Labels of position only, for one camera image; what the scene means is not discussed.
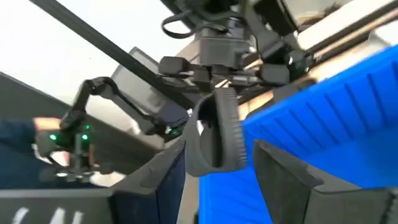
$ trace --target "blue panel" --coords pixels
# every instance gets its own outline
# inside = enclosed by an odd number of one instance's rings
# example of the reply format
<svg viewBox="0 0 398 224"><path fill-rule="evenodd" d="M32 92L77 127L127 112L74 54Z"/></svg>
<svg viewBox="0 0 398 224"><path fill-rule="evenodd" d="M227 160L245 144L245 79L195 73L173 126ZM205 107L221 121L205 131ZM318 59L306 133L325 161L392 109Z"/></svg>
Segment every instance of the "blue panel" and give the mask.
<svg viewBox="0 0 398 224"><path fill-rule="evenodd" d="M361 187L398 185L398 47L244 121L248 156L263 139ZM200 179L200 223L271 224L252 158Z"/></svg>

